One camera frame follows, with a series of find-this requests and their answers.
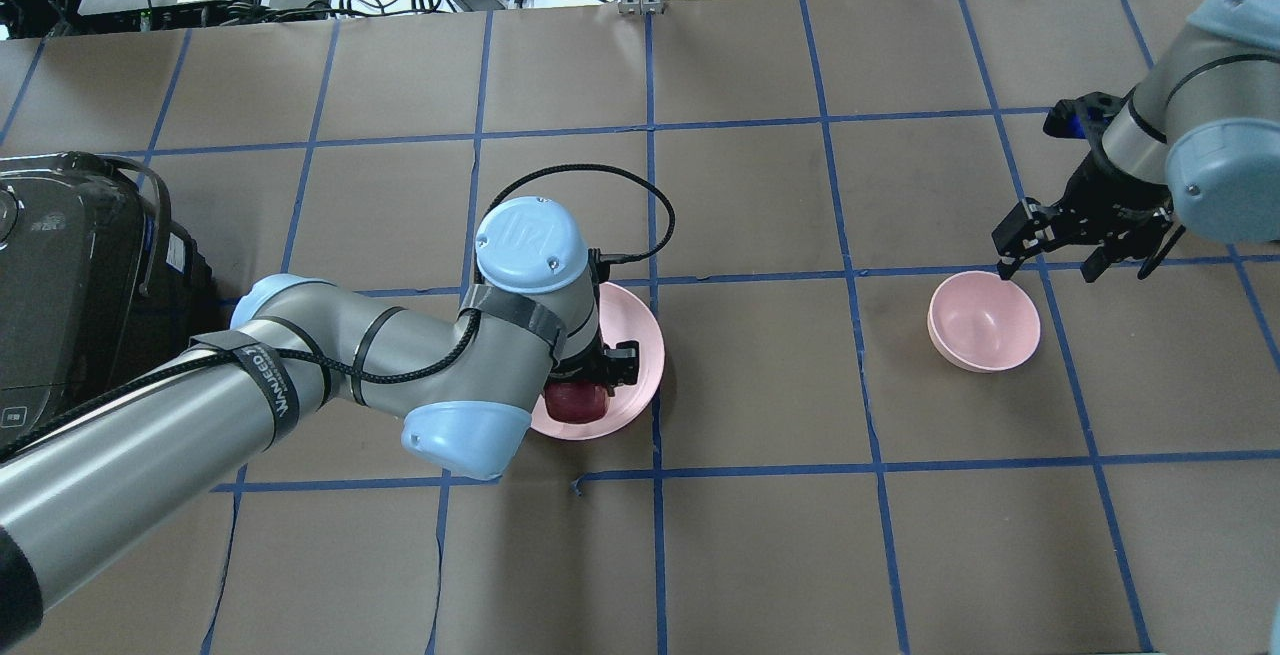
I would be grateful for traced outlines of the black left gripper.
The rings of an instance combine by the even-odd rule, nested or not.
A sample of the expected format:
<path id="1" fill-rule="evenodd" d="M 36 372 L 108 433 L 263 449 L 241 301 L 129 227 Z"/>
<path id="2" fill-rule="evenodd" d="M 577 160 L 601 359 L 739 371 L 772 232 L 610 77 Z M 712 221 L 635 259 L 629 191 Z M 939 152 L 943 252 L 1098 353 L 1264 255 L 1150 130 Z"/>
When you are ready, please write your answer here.
<path id="1" fill-rule="evenodd" d="M 639 383 L 640 367 L 640 342 L 625 340 L 617 342 L 616 345 L 605 345 L 600 339 L 594 339 L 580 353 L 554 365 L 548 374 L 548 383 L 577 380 L 602 383 L 612 397 L 617 388 L 635 386 Z"/>

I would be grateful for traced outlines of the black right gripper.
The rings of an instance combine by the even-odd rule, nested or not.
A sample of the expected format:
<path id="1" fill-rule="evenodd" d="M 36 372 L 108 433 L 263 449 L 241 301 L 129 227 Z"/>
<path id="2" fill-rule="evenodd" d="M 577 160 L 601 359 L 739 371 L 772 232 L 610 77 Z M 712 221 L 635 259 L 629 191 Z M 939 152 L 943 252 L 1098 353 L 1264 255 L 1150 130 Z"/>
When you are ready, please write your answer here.
<path id="1" fill-rule="evenodd" d="M 997 276 L 1010 281 L 1027 260 L 1043 249 L 1094 246 L 1080 267 L 1087 283 L 1123 260 L 1138 260 L 1138 280 L 1164 264 L 1172 246 L 1172 205 L 1165 185 L 1149 184 L 1107 154 L 1103 136 L 1117 116 L 1132 113 L 1130 95 L 1085 93 L 1062 99 L 1044 119 L 1046 136 L 1083 139 L 1088 154 L 1068 178 L 1055 203 L 1019 200 L 991 234 Z"/>

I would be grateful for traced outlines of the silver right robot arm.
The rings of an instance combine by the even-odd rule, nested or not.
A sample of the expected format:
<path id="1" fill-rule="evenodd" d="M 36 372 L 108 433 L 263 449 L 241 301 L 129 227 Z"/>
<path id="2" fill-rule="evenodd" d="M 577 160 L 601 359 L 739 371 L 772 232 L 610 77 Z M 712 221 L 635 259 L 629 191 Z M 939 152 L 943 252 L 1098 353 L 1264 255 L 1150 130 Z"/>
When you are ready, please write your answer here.
<path id="1" fill-rule="evenodd" d="M 1055 203 L 1023 198 L 995 226 L 996 271 L 1088 246 L 1096 281 L 1124 260 L 1148 278 L 1185 232 L 1240 244 L 1277 239 L 1279 0 L 1203 0 L 1152 70 L 1123 96 L 1061 100 L 1046 136 L 1088 152 Z"/>

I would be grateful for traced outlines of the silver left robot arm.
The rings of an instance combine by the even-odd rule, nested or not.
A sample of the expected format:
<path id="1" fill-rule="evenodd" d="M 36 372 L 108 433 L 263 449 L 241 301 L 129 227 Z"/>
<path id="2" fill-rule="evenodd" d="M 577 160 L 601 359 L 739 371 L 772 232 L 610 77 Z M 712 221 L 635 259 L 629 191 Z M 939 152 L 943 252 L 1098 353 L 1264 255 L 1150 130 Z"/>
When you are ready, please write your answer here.
<path id="1" fill-rule="evenodd" d="M 536 406 L 594 421 L 614 389 L 655 395 L 660 333 L 607 339 L 613 257 L 554 200 L 497 198 L 456 322 L 332 281 L 256 283 L 230 328 L 3 452 L 3 647 L 225 473 L 329 400 L 402 421 L 413 455 L 468 478 L 512 462 Z"/>

